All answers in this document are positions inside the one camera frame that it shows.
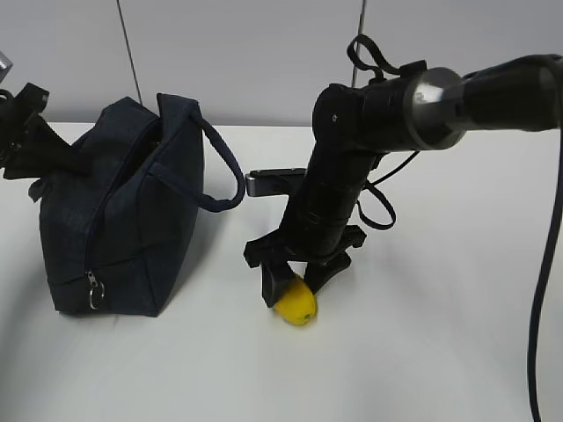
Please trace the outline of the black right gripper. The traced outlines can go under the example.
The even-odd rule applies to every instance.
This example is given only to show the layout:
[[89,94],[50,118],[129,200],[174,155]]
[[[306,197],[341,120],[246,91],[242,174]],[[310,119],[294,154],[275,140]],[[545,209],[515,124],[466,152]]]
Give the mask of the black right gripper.
[[340,253],[350,247],[362,247],[366,237],[367,234],[359,226],[347,225],[333,250],[319,254],[291,245],[276,229],[247,242],[244,258],[251,268],[260,265],[262,298],[267,307],[272,308],[296,280],[288,261],[309,263],[305,269],[305,284],[316,294],[332,277],[351,265],[349,255]]

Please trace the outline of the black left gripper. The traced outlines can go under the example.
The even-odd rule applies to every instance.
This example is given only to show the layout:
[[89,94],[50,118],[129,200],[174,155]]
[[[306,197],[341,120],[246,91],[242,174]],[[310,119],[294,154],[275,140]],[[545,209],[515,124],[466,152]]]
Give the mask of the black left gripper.
[[42,178],[52,171],[90,172],[91,159],[66,143],[40,114],[49,92],[27,83],[1,90],[1,169],[4,179]]

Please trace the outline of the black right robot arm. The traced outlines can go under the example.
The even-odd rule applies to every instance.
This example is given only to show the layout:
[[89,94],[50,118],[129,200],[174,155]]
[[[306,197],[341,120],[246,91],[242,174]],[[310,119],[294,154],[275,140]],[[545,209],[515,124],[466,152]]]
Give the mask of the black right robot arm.
[[247,264],[262,271],[266,305],[285,293],[293,262],[307,265],[312,291],[349,267],[348,249],[366,237],[349,219],[385,155],[449,149],[472,130],[558,128],[561,82],[560,56],[529,55],[468,76],[420,69],[360,89],[331,84],[323,90],[313,109],[308,165],[246,177],[252,197],[288,196],[279,227],[245,246]]

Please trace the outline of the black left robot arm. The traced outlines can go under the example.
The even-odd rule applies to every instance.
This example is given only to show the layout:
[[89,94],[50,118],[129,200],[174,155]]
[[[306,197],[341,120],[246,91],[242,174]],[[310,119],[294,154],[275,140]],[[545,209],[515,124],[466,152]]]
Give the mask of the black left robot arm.
[[8,180],[91,172],[91,159],[66,143],[43,119],[49,92],[35,84],[1,91],[1,169]]

